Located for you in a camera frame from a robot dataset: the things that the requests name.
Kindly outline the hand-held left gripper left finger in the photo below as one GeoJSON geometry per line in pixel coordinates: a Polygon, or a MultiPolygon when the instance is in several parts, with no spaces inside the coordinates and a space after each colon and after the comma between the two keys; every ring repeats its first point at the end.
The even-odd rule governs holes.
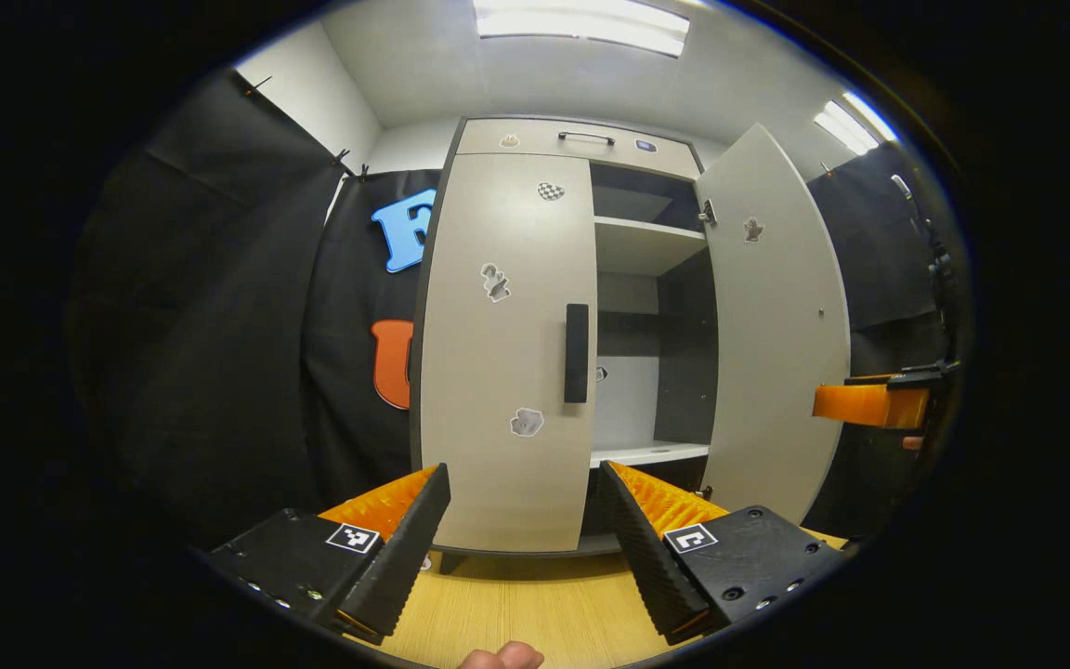
{"type": "Polygon", "coordinates": [[[205,560],[303,623],[379,645],[395,634],[449,504],[449,468],[438,463],[322,513],[284,508],[205,560]]]}

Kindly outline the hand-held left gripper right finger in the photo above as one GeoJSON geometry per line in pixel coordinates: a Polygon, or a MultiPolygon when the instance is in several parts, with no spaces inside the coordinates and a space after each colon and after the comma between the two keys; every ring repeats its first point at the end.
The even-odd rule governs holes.
{"type": "Polygon", "coordinates": [[[764,505],[727,511],[620,462],[600,462],[598,498],[649,620],[671,645],[763,623],[852,556],[764,505]]]}

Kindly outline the beige shoe cabinet door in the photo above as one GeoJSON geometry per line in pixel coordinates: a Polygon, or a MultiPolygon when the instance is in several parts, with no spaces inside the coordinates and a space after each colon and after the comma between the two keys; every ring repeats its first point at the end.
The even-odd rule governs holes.
{"type": "Polygon", "coordinates": [[[717,318],[716,408],[704,482],[736,511],[802,524],[842,431],[812,415],[815,389],[849,377],[849,301],[835,246],[797,166],[763,125],[696,181],[717,318]]]}
{"type": "Polygon", "coordinates": [[[458,155],[428,241],[419,354],[425,463],[445,463],[446,549],[568,552],[592,444],[597,250],[591,167],[552,155],[458,155]],[[588,401],[562,398],[565,314],[590,309],[588,401]]]}

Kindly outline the beige double-door shoe cabinet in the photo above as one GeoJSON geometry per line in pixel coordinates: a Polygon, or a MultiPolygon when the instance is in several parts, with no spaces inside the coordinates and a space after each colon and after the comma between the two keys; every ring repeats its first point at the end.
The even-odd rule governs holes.
{"type": "MultiPolygon", "coordinates": [[[[549,117],[463,119],[450,140],[449,155],[422,237],[419,305],[407,350],[411,384],[413,462],[422,460],[419,423],[412,402],[419,398],[419,354],[413,345],[417,313],[427,291],[428,241],[435,231],[440,191],[458,155],[552,155],[585,158],[591,167],[594,218],[621,217],[702,232],[696,181],[702,165],[688,141],[606,124],[549,117]],[[560,141],[557,132],[600,133],[615,147],[560,141]]],[[[597,271],[597,334],[594,364],[594,444],[635,445],[651,440],[708,444],[716,408],[717,318],[708,247],[658,278],[597,271]]],[[[700,490],[708,457],[641,467],[687,490],[700,490]]],[[[598,467],[590,467],[581,534],[568,552],[487,552],[438,546],[441,574],[470,558],[577,558],[615,552],[598,498],[598,467]]]]}

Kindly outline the white cabinet shelf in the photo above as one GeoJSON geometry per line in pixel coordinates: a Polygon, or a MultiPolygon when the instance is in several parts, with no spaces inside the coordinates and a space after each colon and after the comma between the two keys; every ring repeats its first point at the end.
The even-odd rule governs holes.
{"type": "Polygon", "coordinates": [[[591,451],[590,467],[599,467],[605,461],[625,466],[646,466],[681,460],[696,460],[709,456],[708,444],[674,443],[674,441],[651,440],[649,443],[635,445],[599,445],[591,451]]]}
{"type": "Polygon", "coordinates": [[[594,218],[597,269],[658,278],[708,247],[708,237],[672,226],[598,216],[594,218]]]}

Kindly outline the dark metal stand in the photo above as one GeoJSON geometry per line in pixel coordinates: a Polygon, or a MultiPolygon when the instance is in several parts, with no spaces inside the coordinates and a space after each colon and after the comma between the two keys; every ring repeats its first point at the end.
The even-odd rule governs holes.
{"type": "Polygon", "coordinates": [[[952,267],[952,255],[943,242],[938,229],[933,221],[924,215],[924,209],[918,203],[914,191],[903,177],[891,174],[889,177],[897,191],[903,195],[910,212],[910,225],[916,229],[917,233],[924,237],[927,246],[930,249],[930,262],[927,264],[927,272],[930,276],[931,289],[933,289],[933,302],[935,310],[941,317],[941,329],[943,332],[944,354],[941,364],[944,368],[959,364],[959,294],[957,288],[959,283],[956,278],[954,267],[952,267]]]}

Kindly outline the narrow ceiling light panel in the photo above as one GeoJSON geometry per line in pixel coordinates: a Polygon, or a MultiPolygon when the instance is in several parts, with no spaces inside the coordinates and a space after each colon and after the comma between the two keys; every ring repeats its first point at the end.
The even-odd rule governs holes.
{"type": "Polygon", "coordinates": [[[825,102],[823,110],[815,115],[814,124],[856,156],[865,156],[881,145],[899,141],[886,120],[849,90],[839,98],[825,102]]]}

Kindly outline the black backdrop cloth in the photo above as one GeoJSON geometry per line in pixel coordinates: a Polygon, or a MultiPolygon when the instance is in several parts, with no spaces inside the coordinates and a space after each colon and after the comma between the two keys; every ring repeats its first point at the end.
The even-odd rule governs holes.
{"type": "MultiPolygon", "coordinates": [[[[437,168],[360,183],[247,87],[216,73],[116,165],[78,243],[67,311],[73,383],[108,465],[200,549],[430,467],[413,462],[407,350],[422,233],[463,119],[564,118],[672,138],[587,117],[478,115],[437,145],[437,168]]],[[[865,370],[861,300],[849,245],[819,211],[843,275],[850,377],[865,370]]],[[[802,521],[824,533],[815,512],[837,450],[924,431],[838,423],[802,521]]]]}

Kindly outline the wide ceiling light panel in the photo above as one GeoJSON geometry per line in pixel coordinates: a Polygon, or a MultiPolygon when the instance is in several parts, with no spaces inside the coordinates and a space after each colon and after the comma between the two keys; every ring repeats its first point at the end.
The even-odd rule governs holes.
{"type": "Polygon", "coordinates": [[[473,0],[482,39],[544,35],[681,57],[691,20],[640,0],[473,0]]]}

